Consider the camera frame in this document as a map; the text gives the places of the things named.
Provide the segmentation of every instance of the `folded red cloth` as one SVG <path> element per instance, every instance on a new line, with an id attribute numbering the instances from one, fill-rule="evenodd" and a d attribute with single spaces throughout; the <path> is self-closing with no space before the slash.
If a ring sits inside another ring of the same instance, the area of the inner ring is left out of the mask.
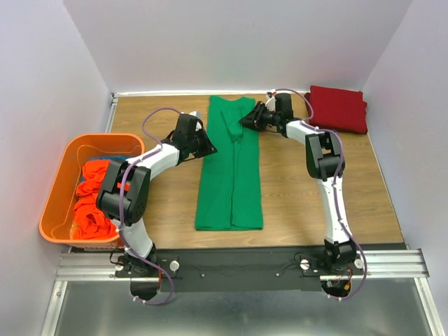
<path id="1" fill-rule="evenodd" d="M 311 125 L 359 134 L 367 133 L 367 103 L 363 101 L 361 91 L 312 85 L 305 98 L 314 110 L 314 117 L 309 121 Z"/>

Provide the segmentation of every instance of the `green cloth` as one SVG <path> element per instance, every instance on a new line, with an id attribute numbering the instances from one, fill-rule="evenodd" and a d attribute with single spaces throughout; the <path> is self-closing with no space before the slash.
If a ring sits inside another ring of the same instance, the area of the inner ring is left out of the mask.
<path id="1" fill-rule="evenodd" d="M 197 230 L 263 228 L 258 133 L 238 123 L 254 106 L 247 97 L 210 97 L 207 134 L 218 152 L 204 158 Z"/>

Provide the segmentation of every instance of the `screw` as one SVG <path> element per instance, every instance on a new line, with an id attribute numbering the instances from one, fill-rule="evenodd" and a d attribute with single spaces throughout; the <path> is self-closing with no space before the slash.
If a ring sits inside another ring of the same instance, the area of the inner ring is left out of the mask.
<path id="1" fill-rule="evenodd" d="M 364 262 L 361 259 L 356 259 L 354 264 L 355 264 L 355 267 L 359 268 L 359 269 L 364 267 Z"/>
<path id="2" fill-rule="evenodd" d="M 300 268 L 304 271 L 309 270 L 309 261 L 306 259 L 302 259 L 300 261 Z"/>
<path id="3" fill-rule="evenodd" d="M 169 269 L 173 272 L 177 271 L 179 269 L 179 262 L 177 260 L 173 260 L 169 264 Z"/>

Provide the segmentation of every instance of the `wooden surface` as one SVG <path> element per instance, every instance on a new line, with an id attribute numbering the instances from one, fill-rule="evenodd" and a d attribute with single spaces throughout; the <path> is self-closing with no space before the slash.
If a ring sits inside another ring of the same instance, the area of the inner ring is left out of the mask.
<path id="1" fill-rule="evenodd" d="M 222 96 L 236 99 L 238 96 Z M 264 95 L 248 95 L 264 101 Z M 305 105 L 293 99 L 296 116 Z M 121 97 L 112 132 L 140 136 L 146 150 L 155 142 L 141 131 L 141 121 L 152 110 L 172 106 L 189 113 L 199 110 L 207 124 L 208 96 Z M 155 114 L 146 129 L 159 139 L 176 125 L 175 112 Z M 260 175 L 264 228 L 259 231 L 205 232 L 195 230 L 195 212 L 202 160 L 168 169 L 151 181 L 143 217 L 158 248 L 283 246 L 322 244 L 325 219 L 319 190 L 305 165 L 305 147 L 280 134 L 260 135 Z M 342 134 L 346 155 L 343 193 L 350 228 L 361 243 L 402 242 L 375 155 L 367 136 Z"/>

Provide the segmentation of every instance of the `red cloth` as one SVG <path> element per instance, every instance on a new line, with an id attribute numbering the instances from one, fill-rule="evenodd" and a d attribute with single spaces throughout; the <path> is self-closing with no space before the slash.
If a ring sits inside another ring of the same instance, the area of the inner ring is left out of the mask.
<path id="1" fill-rule="evenodd" d="M 367 103 L 363 101 L 361 91 L 312 85 L 305 98 L 314 109 L 314 117 L 309 121 L 311 125 L 359 134 L 367 133 Z"/>
<path id="2" fill-rule="evenodd" d="M 117 235 L 115 226 L 96 205 L 108 165 L 109 160 L 94 160 L 88 161 L 83 167 L 85 181 L 76 188 L 79 199 L 73 208 L 78 226 L 74 239 L 108 239 Z"/>

